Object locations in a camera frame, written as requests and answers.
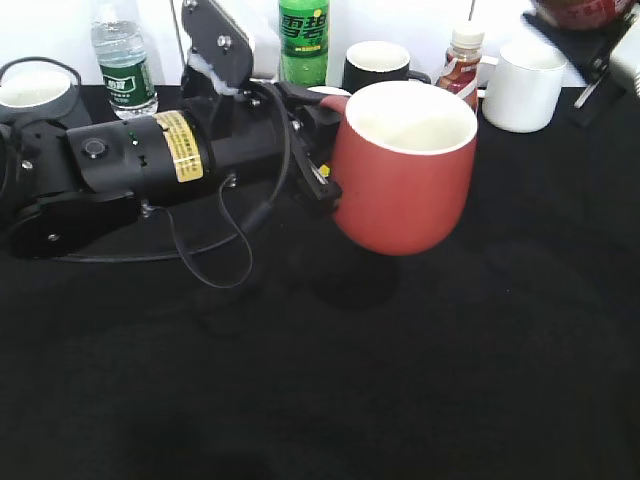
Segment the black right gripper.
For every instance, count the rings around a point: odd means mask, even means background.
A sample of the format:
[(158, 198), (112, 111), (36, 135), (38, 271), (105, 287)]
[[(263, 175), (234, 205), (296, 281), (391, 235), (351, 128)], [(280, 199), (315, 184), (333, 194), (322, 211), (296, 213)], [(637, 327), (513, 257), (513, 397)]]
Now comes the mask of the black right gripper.
[(541, 9), (523, 19), (556, 47), (586, 83), (572, 121), (592, 125), (623, 97), (639, 100), (639, 11), (628, 9), (604, 26), (571, 30)]

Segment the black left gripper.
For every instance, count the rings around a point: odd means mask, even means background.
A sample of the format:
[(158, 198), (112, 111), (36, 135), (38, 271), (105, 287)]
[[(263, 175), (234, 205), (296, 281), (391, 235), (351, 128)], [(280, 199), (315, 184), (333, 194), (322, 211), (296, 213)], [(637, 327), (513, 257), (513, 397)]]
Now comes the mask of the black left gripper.
[(288, 183), (316, 215), (333, 215), (341, 187), (320, 173), (325, 160), (328, 94), (287, 81), (249, 82), (239, 97), (199, 97), (199, 142), (206, 153), (199, 193), (211, 195), (223, 181), (274, 181), (275, 199)]

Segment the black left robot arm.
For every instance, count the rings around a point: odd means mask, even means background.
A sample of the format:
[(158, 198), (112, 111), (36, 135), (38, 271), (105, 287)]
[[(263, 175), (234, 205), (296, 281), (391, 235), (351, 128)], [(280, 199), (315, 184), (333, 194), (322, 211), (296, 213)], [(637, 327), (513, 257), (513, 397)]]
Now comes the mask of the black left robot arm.
[(185, 97), (174, 110), (69, 127), (28, 114), (1, 124), (1, 245), (25, 259), (73, 259), (160, 208), (235, 181), (293, 183), (322, 210), (339, 187), (320, 177), (340, 118), (323, 95), (253, 82), (236, 97)]

